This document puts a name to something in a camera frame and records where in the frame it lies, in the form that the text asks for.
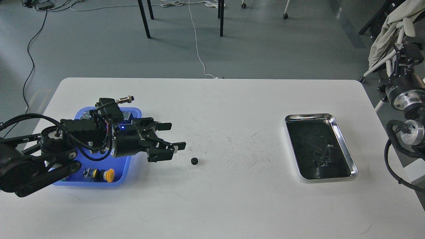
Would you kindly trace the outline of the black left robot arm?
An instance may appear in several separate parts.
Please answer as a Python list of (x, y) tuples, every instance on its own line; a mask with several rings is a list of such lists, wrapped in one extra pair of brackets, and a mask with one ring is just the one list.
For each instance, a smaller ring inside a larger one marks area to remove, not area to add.
[(28, 113), (1, 123), (1, 130), (29, 119), (44, 119), (52, 126), (38, 134), (1, 138), (1, 191), (26, 197), (79, 171), (86, 159), (99, 162), (147, 153), (148, 162), (167, 161), (186, 142), (170, 143), (156, 131), (170, 130), (171, 123), (153, 118), (132, 118), (126, 124), (119, 104), (131, 103), (132, 96), (120, 99), (100, 98), (87, 119), (57, 121), (44, 115)]

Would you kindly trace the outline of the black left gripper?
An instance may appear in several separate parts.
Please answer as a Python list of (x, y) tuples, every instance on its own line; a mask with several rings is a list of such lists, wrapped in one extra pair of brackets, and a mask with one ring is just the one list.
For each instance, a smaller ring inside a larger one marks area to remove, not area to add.
[(119, 124), (114, 128), (114, 139), (111, 155), (123, 157), (147, 153), (148, 162), (168, 161), (177, 151), (185, 150), (186, 142), (170, 143), (158, 137), (146, 134), (156, 131), (167, 131), (171, 122), (162, 123), (154, 118), (135, 118), (133, 124)]

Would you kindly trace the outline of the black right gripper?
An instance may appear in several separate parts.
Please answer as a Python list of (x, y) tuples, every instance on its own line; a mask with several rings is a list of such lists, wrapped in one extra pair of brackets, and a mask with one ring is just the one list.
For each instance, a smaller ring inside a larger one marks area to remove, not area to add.
[(424, 61), (420, 46), (407, 43), (394, 49), (392, 79), (380, 79), (377, 87), (381, 101), (389, 102), (398, 111), (424, 107), (424, 81), (414, 73), (414, 67)]

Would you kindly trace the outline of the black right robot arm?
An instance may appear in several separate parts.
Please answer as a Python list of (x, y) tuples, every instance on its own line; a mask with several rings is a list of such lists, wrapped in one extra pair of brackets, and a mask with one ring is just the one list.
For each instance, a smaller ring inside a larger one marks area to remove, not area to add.
[(424, 159), (424, 81), (414, 72), (414, 67), (424, 61), (420, 47), (415, 43), (395, 47), (393, 70), (387, 79), (381, 79), (377, 88), (381, 100), (404, 113), (405, 121), (390, 120), (385, 131), (388, 136), (384, 147), (384, 163), (397, 182), (417, 192), (417, 187), (398, 176), (390, 167), (390, 146), (410, 158)]

